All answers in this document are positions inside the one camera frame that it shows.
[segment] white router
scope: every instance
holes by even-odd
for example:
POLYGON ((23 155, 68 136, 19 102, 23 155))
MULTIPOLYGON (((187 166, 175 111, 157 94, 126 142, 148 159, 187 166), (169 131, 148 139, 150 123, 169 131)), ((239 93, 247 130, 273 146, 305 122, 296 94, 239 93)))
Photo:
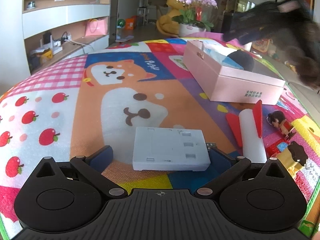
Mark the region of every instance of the white router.
POLYGON ((210 165, 201 130, 137 127, 135 171, 205 171, 210 165))

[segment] toy rocket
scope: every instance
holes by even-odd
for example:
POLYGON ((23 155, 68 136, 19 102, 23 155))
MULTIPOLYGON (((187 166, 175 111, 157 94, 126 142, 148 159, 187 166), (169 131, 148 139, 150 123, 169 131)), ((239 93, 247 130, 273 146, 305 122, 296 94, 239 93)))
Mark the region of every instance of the toy rocket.
POLYGON ((265 163, 266 150, 262 139, 262 101, 259 100, 253 109, 244 109, 239 116, 226 114, 227 122, 242 147, 243 156, 252 163, 265 163))

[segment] orchid plant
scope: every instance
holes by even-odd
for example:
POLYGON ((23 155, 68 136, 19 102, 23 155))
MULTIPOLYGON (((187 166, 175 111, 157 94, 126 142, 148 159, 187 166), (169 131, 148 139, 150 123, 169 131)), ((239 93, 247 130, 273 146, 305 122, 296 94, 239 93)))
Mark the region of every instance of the orchid plant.
POLYGON ((207 20, 206 13, 202 12, 203 8, 214 6, 217 8, 215 0, 177 0, 183 3, 181 15, 172 17, 172 20, 185 25, 191 25, 198 28, 206 28, 208 31, 213 27, 213 23, 207 20))

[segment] white flower pot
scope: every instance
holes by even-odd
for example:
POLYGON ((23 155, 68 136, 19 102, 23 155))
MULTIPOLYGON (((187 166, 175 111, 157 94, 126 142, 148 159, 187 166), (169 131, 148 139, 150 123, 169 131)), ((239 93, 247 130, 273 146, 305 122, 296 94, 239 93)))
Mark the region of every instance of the white flower pot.
POLYGON ((205 32, 205 28, 198 28, 198 27, 193 27, 190 25, 185 25, 183 23, 179 24, 179 36, 180 37, 186 37, 187 35, 190 35, 192 33, 199 33, 199 32, 205 32))

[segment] dog eye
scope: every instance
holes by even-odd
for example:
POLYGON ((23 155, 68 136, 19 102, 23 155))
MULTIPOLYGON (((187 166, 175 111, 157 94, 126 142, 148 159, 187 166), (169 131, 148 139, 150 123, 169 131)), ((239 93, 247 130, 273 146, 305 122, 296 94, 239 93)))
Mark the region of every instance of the dog eye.
POLYGON ((147 99, 147 95, 146 94, 142 94, 142 93, 137 93, 133 95, 133 99, 137 100, 137 101, 143 101, 147 99))

